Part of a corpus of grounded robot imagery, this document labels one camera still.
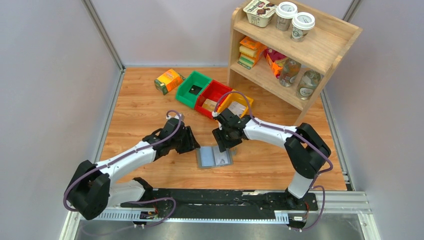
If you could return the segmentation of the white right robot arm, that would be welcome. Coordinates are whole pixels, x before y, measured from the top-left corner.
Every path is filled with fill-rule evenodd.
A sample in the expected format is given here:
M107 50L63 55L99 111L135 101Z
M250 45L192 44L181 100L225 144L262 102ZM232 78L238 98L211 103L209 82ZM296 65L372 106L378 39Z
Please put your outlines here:
M299 209L331 150L308 123L285 126L260 120L250 115L239 117L231 110L213 112L219 127L212 131L221 152L241 144L244 140L268 143L286 150L295 174L285 195L286 205Z

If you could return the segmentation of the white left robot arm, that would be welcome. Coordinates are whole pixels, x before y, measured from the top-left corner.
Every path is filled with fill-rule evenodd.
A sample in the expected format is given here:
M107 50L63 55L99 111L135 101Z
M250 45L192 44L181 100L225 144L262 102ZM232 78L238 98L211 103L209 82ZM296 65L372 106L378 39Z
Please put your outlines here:
M97 163L81 162L64 192L63 205L69 211L79 212L86 220L121 203L135 202L140 207L148 207L153 194L147 190L149 185L145 180L138 177L124 183L117 181L172 150L184 154L199 148L191 127L178 116L169 117L164 127L145 136L132 148Z

